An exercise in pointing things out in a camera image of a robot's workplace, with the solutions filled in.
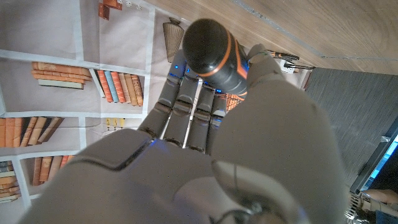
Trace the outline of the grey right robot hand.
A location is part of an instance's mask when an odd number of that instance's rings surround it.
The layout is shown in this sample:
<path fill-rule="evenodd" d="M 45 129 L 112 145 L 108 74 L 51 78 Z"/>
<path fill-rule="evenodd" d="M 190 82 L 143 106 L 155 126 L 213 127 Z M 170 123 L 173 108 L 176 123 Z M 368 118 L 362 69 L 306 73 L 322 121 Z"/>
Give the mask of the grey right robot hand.
<path fill-rule="evenodd" d="M 257 44 L 248 94 L 211 154 L 133 129 L 77 154 L 22 223 L 339 223 L 348 199 L 326 113 Z"/>

